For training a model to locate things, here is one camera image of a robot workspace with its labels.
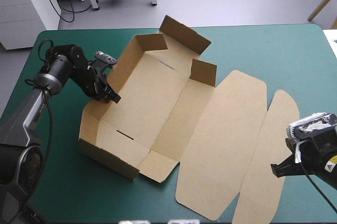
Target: warning label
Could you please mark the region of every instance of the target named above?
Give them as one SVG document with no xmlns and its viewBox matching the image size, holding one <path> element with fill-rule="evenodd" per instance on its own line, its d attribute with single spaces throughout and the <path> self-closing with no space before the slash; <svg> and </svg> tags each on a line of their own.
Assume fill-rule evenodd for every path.
<svg viewBox="0 0 337 224">
<path fill-rule="evenodd" d="M 325 165 L 325 170 L 331 173 L 333 171 L 333 168 L 335 168 L 336 164 L 337 164 L 337 155 L 330 158 L 330 160 Z"/>
</svg>

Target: yellow label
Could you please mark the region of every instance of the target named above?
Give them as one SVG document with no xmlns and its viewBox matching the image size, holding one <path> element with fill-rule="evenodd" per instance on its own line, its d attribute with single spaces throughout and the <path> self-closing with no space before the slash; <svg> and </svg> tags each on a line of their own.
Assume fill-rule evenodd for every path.
<svg viewBox="0 0 337 224">
<path fill-rule="evenodd" d="M 330 160 L 330 162 L 337 164 L 337 155 L 335 155 L 334 157 L 332 157 Z"/>
</svg>

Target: wooden chair leg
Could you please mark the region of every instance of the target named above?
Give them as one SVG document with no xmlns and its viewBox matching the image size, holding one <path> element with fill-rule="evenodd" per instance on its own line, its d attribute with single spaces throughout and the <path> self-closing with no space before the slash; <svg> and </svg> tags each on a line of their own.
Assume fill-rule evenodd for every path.
<svg viewBox="0 0 337 224">
<path fill-rule="evenodd" d="M 328 2 L 330 2 L 330 0 L 323 0 L 319 6 L 317 6 L 317 8 L 311 13 L 311 15 L 308 17 L 308 21 L 312 21 L 314 19 L 314 17 L 317 16 L 317 14 L 325 7 L 325 5 L 328 4 Z"/>
<path fill-rule="evenodd" d="M 335 19 L 335 22 L 333 22 L 331 29 L 337 29 L 337 17 Z"/>
</svg>

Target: cardboard flap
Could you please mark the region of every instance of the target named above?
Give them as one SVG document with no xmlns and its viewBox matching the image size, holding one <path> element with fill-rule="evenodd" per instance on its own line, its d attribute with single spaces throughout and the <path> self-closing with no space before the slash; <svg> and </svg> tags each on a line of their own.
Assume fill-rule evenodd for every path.
<svg viewBox="0 0 337 224">
<path fill-rule="evenodd" d="M 167 46 L 162 34 L 136 35 L 122 53 L 117 67 L 109 72 L 108 83 L 116 93 L 119 93 L 143 56 L 144 51 L 166 49 Z"/>
<path fill-rule="evenodd" d="M 214 87 L 189 79 L 152 150 L 179 162 L 213 91 Z"/>
<path fill-rule="evenodd" d="M 216 65 L 193 59 L 190 79 L 215 86 Z"/>
<path fill-rule="evenodd" d="M 98 123 L 99 120 L 84 109 L 80 127 L 80 139 L 83 139 L 91 144 L 95 144 Z"/>
<path fill-rule="evenodd" d="M 204 52 L 211 43 L 209 40 L 199 35 L 196 31 L 167 15 L 165 16 L 159 30 L 187 46 L 197 54 L 202 54 L 202 52 Z"/>
<path fill-rule="evenodd" d="M 284 177 L 271 172 L 270 163 L 280 163 L 289 155 L 284 144 L 285 128 L 300 118 L 295 101 L 285 91 L 277 91 L 259 133 L 254 157 L 240 189 L 233 224 L 270 223 L 279 205 Z"/>
<path fill-rule="evenodd" d="M 109 167 L 110 169 L 118 172 L 122 176 L 135 180 L 139 173 L 139 169 L 131 166 L 130 164 L 124 162 L 117 156 L 109 153 L 108 151 L 97 147 L 89 142 L 86 142 L 82 139 L 78 141 L 78 147 L 82 154 L 85 154 L 95 161 Z"/>
<path fill-rule="evenodd" d="M 177 164 L 177 161 L 151 151 L 138 168 L 141 174 L 161 183 Z"/>
<path fill-rule="evenodd" d="M 118 132 L 104 120 L 101 120 L 98 126 L 96 146 L 118 156 L 133 167 L 137 167 L 150 151 Z"/>
<path fill-rule="evenodd" d="M 215 88 L 181 160 L 179 203 L 219 218 L 240 190 L 266 110 L 259 79 L 233 71 Z"/>
<path fill-rule="evenodd" d="M 162 34 L 144 34 L 136 35 L 135 37 L 143 51 L 167 49 L 167 45 Z"/>
</svg>

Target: white cabinet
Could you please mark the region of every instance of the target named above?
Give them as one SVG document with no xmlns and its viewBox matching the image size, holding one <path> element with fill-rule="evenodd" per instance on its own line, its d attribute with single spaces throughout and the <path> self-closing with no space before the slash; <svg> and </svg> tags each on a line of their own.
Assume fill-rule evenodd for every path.
<svg viewBox="0 0 337 224">
<path fill-rule="evenodd" d="M 57 30 L 59 21 L 49 0 L 0 0 L 0 43 L 6 49 L 32 47 L 40 32 Z"/>
</svg>

